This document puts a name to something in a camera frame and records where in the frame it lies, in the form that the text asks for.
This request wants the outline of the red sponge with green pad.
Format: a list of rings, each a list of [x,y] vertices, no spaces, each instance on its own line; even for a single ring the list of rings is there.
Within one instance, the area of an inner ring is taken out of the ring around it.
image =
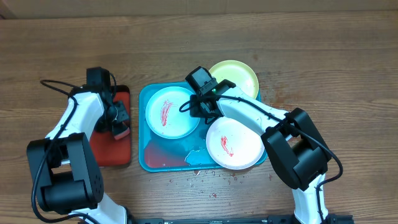
[[[112,127],[112,134],[115,140],[119,140],[124,138],[125,136],[129,135],[130,128],[123,122],[116,123]]]

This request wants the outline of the white plate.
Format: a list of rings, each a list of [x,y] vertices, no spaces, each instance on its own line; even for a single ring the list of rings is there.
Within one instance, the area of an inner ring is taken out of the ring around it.
[[[259,135],[240,122],[225,117],[217,119],[209,127],[206,147],[218,165],[231,170],[253,166],[264,153]]]

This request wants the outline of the light blue plate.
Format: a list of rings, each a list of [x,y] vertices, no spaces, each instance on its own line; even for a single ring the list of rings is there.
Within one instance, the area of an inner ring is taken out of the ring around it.
[[[169,86],[155,92],[146,105],[146,121],[150,129],[166,139],[179,139],[189,135],[200,119],[180,112],[193,93],[180,86]]]

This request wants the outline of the yellow-green plate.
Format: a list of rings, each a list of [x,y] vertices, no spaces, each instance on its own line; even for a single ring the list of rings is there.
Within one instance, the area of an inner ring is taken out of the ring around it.
[[[229,80],[235,83],[240,89],[256,99],[259,93],[259,82],[251,67],[237,60],[224,60],[212,66],[209,70],[211,75],[219,83]]]

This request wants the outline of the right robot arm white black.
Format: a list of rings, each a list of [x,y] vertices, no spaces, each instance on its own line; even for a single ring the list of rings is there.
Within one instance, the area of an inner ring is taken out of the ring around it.
[[[293,191],[295,222],[326,223],[328,211],[321,190],[331,156],[309,115],[300,108],[286,112],[267,106],[229,80],[217,82],[203,67],[185,79],[195,93],[180,111],[211,120],[231,118],[254,131],[273,170]]]

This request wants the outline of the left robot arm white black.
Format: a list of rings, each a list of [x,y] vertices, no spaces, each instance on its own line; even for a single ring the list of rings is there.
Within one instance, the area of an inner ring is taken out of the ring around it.
[[[45,138],[31,141],[27,158],[33,180],[32,210],[45,223],[80,218],[84,223],[134,223],[130,211],[104,192],[100,167],[89,140],[94,131],[115,139],[129,134],[122,101],[114,101],[117,84],[101,67],[86,71],[86,84],[72,86],[68,106]]]

